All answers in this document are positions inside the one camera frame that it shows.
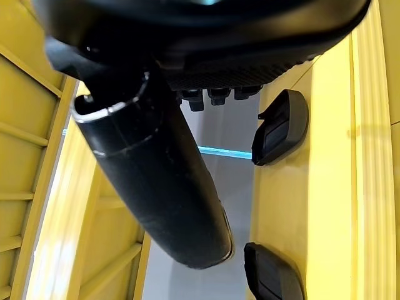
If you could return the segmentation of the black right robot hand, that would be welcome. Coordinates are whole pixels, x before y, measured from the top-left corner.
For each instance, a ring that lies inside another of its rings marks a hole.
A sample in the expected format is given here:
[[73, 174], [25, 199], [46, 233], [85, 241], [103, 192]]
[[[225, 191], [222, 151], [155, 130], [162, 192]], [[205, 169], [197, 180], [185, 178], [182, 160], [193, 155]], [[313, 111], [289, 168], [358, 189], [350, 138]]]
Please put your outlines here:
[[314, 59], [365, 17], [369, 1], [34, 1], [47, 57], [82, 81], [71, 115], [102, 171], [175, 261], [206, 269], [234, 241], [180, 110], [255, 93]]

